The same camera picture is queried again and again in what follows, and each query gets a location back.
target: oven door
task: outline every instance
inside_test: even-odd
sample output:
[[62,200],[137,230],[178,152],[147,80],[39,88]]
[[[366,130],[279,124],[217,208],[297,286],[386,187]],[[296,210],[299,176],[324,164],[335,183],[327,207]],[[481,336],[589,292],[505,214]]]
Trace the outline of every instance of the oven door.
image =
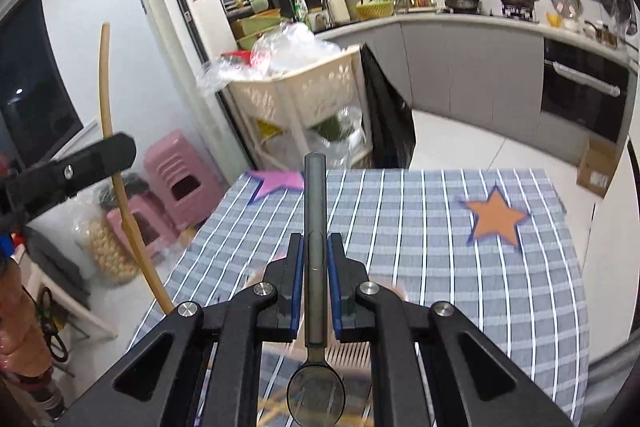
[[545,39],[541,110],[617,142],[628,71],[606,58]]

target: tablecloth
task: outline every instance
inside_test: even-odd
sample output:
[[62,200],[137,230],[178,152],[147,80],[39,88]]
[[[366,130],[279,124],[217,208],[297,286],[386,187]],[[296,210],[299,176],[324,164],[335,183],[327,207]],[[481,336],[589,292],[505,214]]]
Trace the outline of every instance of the tablecloth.
[[[303,232],[303,195],[280,190],[249,203],[257,184],[240,176],[201,227],[165,284],[174,302],[230,298],[253,270],[286,252],[292,232]],[[468,244],[474,216],[462,202],[484,200],[495,186],[531,214],[518,225],[522,251],[497,236]],[[414,303],[455,304],[579,423],[586,300],[563,207],[544,171],[329,171],[327,202],[328,231],[342,234],[348,257],[373,278],[398,281]],[[161,318],[152,304],[131,344]],[[286,386],[296,367],[263,354],[260,398]],[[368,387],[359,386],[348,386],[347,408],[368,415]],[[268,425],[291,423],[283,413]]]

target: star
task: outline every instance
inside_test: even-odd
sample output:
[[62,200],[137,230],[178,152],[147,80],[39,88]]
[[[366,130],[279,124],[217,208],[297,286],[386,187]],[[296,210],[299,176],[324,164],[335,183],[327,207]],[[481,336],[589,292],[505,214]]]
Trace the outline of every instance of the star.
[[518,247],[516,226],[529,218],[527,212],[509,207],[498,187],[494,187],[486,201],[465,201],[466,207],[476,216],[476,224],[469,236],[469,243],[496,234]]
[[248,174],[259,181],[249,203],[254,203],[254,201],[281,188],[299,190],[300,192],[305,189],[305,179],[300,171],[249,171]]

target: black garbage bag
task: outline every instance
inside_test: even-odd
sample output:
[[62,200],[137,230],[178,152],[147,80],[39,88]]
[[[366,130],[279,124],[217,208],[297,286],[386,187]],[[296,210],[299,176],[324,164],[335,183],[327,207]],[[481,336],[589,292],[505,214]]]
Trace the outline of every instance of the black garbage bag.
[[376,169],[407,169],[414,156],[415,128],[411,108],[386,79],[365,44],[360,52],[371,121],[372,163]]

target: pink stool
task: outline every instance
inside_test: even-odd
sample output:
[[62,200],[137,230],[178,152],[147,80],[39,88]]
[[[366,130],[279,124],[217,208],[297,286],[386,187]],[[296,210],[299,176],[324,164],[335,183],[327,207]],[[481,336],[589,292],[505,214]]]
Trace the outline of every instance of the pink stool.
[[[164,212],[146,196],[132,196],[129,200],[129,210],[136,220],[142,241],[145,243],[149,255],[153,255],[178,240],[178,233],[174,224]],[[133,256],[127,235],[122,229],[122,215],[119,208],[114,208],[107,214],[111,230],[122,245]]]
[[179,130],[149,147],[143,163],[178,230],[207,219],[225,195],[220,179]]

